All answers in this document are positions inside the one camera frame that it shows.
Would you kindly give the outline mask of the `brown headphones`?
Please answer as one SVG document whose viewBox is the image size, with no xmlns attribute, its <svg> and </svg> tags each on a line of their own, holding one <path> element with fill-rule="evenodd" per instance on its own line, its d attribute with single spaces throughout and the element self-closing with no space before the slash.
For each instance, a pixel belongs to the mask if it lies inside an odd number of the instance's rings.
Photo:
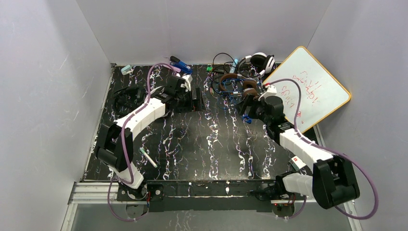
<svg viewBox="0 0 408 231">
<path fill-rule="evenodd" d="M 240 81 L 242 83 L 242 90 L 228 90 L 226 89 L 227 82 Z M 231 97 L 253 95 L 259 98 L 260 94 L 257 91 L 257 82 L 254 79 L 244 78 L 241 74 L 225 74 L 221 77 L 218 83 L 218 91 L 223 95 Z"/>
</svg>

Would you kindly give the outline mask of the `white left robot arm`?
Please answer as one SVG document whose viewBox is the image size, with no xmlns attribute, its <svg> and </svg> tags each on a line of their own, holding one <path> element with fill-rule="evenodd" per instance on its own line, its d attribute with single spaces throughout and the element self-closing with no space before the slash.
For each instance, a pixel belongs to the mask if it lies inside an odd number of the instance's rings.
<svg viewBox="0 0 408 231">
<path fill-rule="evenodd" d="M 133 164 L 135 138 L 152 122 L 169 112 L 188 113 L 204 109 L 200 87 L 192 87 L 191 75 L 175 75 L 167 84 L 150 92 L 145 102 L 126 116 L 110 124 L 101 124 L 95 146 L 95 156 L 132 189 L 139 188 L 143 175 Z"/>
</svg>

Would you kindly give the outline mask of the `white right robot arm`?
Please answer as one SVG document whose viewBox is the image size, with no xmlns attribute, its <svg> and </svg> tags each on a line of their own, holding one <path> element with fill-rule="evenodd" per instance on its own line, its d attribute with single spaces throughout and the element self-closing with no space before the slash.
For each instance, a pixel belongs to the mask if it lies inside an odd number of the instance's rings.
<svg viewBox="0 0 408 231">
<path fill-rule="evenodd" d="M 352 163 L 343 157 L 331 154 L 302 136 L 285 118 L 283 101 L 277 96 L 258 99 L 247 95 L 238 103 L 240 115 L 259 119 L 266 125 L 268 136 L 281 147 L 300 158 L 312 175 L 287 172 L 275 177 L 275 195 L 298 193 L 313 197 L 324 209 L 357 199 L 360 190 Z"/>
</svg>

